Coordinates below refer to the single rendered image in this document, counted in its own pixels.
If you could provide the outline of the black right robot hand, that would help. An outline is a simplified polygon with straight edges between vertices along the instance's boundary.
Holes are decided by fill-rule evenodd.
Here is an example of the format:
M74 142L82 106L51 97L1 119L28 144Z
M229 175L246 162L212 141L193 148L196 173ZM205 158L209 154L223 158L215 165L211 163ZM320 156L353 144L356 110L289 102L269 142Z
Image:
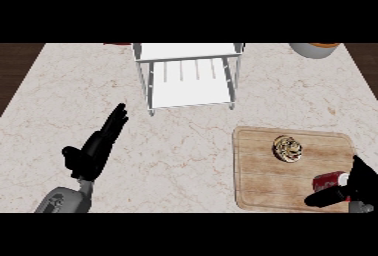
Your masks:
M351 201L362 201L365 204L370 204L373 211L378 211L378 173L357 155L353 156L347 186L350 188Z

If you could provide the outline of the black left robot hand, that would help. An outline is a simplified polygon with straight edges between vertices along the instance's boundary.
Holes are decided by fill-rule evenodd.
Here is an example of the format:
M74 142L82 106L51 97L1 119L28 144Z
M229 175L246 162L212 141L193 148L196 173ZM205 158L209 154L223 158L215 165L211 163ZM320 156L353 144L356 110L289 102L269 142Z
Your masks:
M65 167L72 171L71 177L94 181L106 165L112 145L128 121L125 104L119 103L108 116L99 131L88 137L84 146L66 146L62 149Z

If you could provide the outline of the red can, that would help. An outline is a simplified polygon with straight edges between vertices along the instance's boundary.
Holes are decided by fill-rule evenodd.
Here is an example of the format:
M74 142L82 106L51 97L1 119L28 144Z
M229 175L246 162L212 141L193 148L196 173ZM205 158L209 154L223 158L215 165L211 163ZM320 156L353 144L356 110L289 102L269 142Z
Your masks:
M347 180L348 174L342 171L317 175L313 179L314 193L307 196L305 204L308 206L326 207L341 201L350 202Z

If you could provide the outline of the wooden cutting board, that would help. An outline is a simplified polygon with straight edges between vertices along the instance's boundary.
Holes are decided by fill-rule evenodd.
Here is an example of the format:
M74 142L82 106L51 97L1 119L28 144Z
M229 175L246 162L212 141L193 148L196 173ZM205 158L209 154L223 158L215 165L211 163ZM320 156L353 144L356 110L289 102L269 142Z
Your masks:
M302 146L295 163L273 154L273 141L286 135ZM235 201L240 209L261 212L345 213L345 202L308 207L313 178L334 171L348 172L356 154L342 133L239 126L233 130Z

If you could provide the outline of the round brown patterned pastry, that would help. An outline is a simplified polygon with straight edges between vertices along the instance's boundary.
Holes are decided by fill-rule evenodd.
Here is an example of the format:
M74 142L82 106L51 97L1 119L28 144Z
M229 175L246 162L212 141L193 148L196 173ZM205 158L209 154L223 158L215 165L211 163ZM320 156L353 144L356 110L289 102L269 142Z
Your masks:
M280 161L295 163L300 160L302 147L291 136L280 135L273 141L271 149Z

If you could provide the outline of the grey bowl with orange contents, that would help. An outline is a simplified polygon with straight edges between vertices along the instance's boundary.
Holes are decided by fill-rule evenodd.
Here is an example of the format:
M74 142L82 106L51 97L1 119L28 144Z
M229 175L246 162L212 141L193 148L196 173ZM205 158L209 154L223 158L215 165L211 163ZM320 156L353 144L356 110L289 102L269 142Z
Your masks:
M326 58L336 47L338 43L291 43L292 50L305 58L323 59Z

